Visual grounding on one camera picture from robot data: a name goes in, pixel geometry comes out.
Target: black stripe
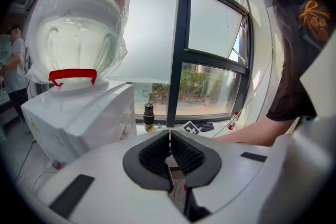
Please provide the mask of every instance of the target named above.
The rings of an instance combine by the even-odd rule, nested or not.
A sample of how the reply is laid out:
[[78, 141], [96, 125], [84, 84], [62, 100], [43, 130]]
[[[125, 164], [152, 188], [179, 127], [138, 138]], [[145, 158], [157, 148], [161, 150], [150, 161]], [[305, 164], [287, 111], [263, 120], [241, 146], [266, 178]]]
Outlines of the black stripe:
[[60, 216], [68, 218], [93, 181], [94, 178], [91, 176], [77, 176], [50, 205], [50, 209]]
[[253, 159], [254, 161], [262, 162], [264, 163], [265, 160], [267, 159], [267, 156], [259, 155], [259, 154], [254, 154], [251, 152], [244, 152], [241, 154], [241, 157], [248, 158], [248, 159]]

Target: dark bottle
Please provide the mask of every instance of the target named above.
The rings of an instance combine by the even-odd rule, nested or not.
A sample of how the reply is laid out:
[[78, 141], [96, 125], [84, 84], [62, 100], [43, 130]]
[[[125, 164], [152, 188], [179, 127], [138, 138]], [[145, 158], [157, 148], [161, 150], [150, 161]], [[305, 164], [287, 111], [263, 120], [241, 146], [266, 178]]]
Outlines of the dark bottle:
[[154, 126], [154, 112], [153, 104], [145, 104], [145, 112], [143, 113], [143, 123], [145, 124], [145, 130], [151, 132]]

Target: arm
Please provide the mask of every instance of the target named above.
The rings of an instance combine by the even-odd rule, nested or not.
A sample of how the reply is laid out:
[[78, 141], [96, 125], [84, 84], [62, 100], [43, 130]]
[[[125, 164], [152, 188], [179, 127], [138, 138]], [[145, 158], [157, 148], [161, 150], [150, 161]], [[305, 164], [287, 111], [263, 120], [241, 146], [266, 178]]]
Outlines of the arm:
[[12, 60], [9, 61], [3, 68], [0, 69], [0, 75], [3, 75], [5, 71], [14, 70], [17, 65], [21, 62], [22, 54], [21, 52], [14, 53]]
[[216, 140], [231, 143], [272, 146], [275, 139], [286, 133], [294, 120], [273, 121], [267, 117], [236, 132], [216, 137]]

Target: window glass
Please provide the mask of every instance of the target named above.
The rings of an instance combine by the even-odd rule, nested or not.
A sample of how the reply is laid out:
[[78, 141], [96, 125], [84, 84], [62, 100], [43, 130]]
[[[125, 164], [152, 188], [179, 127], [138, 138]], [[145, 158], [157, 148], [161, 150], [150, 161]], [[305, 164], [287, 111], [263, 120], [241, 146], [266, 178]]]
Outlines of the window glass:
[[109, 79], [134, 86], [135, 113], [152, 102], [166, 115], [177, 0], [131, 0], [123, 38], [128, 54]]
[[191, 0], [189, 48], [228, 58], [242, 15], [216, 0]]
[[127, 55], [110, 79], [168, 84], [176, 0], [131, 0], [123, 38]]
[[143, 114], [144, 105], [153, 103], [154, 115], [166, 116], [169, 85], [162, 83], [133, 83], [134, 110], [136, 114]]
[[[7, 63], [10, 60], [10, 43], [11, 38], [9, 35], [0, 35], [0, 61], [4, 60]], [[0, 105], [9, 100], [6, 92], [5, 81], [3, 76], [0, 77]]]
[[236, 41], [235, 41], [235, 43], [233, 45], [233, 49], [231, 51], [229, 59], [233, 60], [235, 62], [240, 62], [240, 63], [245, 64], [246, 63], [245, 59], [242, 56], [239, 57], [239, 55], [238, 55], [240, 51], [244, 50], [244, 48], [241, 48], [241, 46], [244, 46], [243, 33], [245, 33], [245, 32], [243, 31], [243, 28], [240, 27], [238, 35], [237, 35], [237, 38], [236, 38]]
[[183, 63], [176, 115], [231, 113], [240, 75], [192, 63]]

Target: person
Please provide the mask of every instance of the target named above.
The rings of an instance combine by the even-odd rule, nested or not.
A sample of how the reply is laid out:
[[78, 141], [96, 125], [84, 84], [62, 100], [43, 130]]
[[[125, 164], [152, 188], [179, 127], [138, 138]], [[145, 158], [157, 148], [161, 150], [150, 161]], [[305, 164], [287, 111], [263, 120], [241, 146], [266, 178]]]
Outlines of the person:
[[274, 101], [261, 120], [216, 137], [224, 142], [271, 146], [300, 116], [316, 116], [299, 78], [331, 36], [335, 20], [323, 0], [272, 0], [284, 45], [284, 64]]
[[25, 122], [21, 105], [28, 101], [28, 80], [24, 68], [26, 54], [25, 42], [22, 39], [21, 28], [14, 25], [10, 31], [10, 56], [11, 59], [0, 69], [0, 75], [5, 81], [6, 91], [17, 114]]

